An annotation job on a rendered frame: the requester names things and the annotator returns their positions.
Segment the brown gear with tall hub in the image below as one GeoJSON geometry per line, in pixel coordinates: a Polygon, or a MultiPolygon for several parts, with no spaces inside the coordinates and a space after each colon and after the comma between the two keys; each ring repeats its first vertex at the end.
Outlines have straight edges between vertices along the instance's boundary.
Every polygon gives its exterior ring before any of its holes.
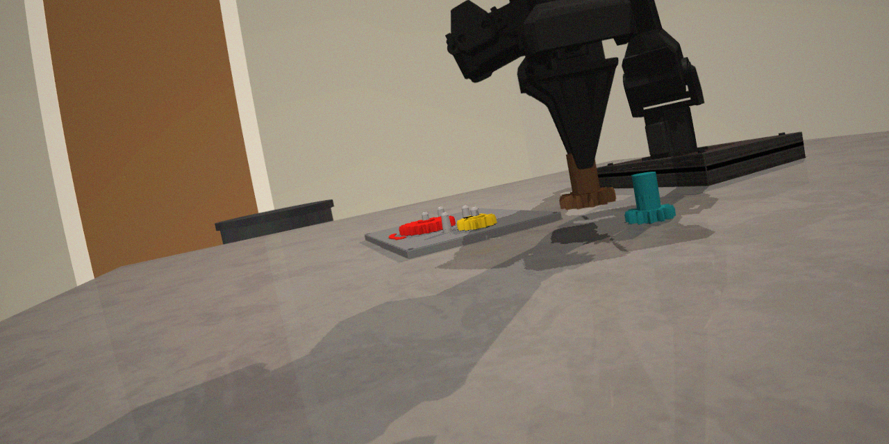
{"type": "Polygon", "coordinates": [[[579,210],[582,208],[594,208],[600,206],[600,204],[608,204],[609,202],[616,202],[617,198],[613,187],[599,187],[596,159],[592,168],[582,170],[577,168],[574,161],[574,155],[569,154],[566,155],[566,157],[572,192],[560,196],[560,209],[579,210]]]}

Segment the yellow gear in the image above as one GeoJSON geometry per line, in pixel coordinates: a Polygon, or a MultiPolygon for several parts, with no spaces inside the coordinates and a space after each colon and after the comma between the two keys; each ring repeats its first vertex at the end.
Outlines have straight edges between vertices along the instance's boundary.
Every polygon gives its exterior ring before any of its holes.
{"type": "Polygon", "coordinates": [[[457,220],[459,231],[471,231],[471,229],[480,229],[497,223],[495,214],[479,214],[477,216],[467,216],[461,220],[457,220]]]}

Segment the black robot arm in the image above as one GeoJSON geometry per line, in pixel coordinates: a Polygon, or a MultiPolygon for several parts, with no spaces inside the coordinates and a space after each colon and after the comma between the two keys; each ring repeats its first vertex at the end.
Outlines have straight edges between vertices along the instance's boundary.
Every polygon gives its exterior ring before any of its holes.
{"type": "MultiPolygon", "coordinates": [[[[705,103],[696,67],[661,26],[654,0],[629,1],[636,36],[628,42],[622,61],[623,84],[632,117],[644,117],[647,125],[650,156],[642,161],[708,149],[697,147],[693,130],[691,106],[705,103]],[[642,110],[687,98],[691,99],[642,110]]],[[[464,78],[482,82],[523,56],[523,23],[529,14],[526,0],[511,1],[501,9],[493,6],[491,13],[470,0],[451,9],[451,32],[445,35],[447,51],[464,78]]]]}

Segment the red gear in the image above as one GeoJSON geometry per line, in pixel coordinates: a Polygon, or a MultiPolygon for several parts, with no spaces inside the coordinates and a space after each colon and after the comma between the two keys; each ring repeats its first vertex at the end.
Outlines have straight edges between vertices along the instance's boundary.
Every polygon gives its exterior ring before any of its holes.
{"type": "MultiPolygon", "coordinates": [[[[453,216],[449,216],[449,220],[451,222],[451,226],[454,226],[456,224],[455,218],[453,216]]],[[[402,225],[398,229],[401,236],[420,235],[423,233],[430,233],[430,232],[441,231],[441,230],[442,230],[441,216],[438,218],[431,218],[429,220],[416,220],[416,222],[402,225]]]]}

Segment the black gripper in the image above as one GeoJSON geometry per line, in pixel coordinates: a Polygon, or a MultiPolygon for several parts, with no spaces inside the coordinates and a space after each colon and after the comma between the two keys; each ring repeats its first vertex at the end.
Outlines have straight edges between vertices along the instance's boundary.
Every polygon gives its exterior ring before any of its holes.
{"type": "MultiPolygon", "coordinates": [[[[567,155],[593,167],[618,58],[602,41],[627,44],[636,36],[629,0],[526,0],[525,56],[517,68],[521,94],[547,106],[567,155]]],[[[522,56],[522,57],[523,57],[522,56]]]]}

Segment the teal gear with tall hub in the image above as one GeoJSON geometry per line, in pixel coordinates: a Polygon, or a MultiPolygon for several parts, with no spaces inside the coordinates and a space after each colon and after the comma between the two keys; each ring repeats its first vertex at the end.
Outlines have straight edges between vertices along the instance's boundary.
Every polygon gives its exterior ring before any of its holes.
{"type": "Polygon", "coordinates": [[[656,172],[645,172],[631,176],[636,208],[625,212],[625,220],[629,224],[653,224],[673,219],[676,216],[673,204],[661,204],[658,194],[656,172]]]}

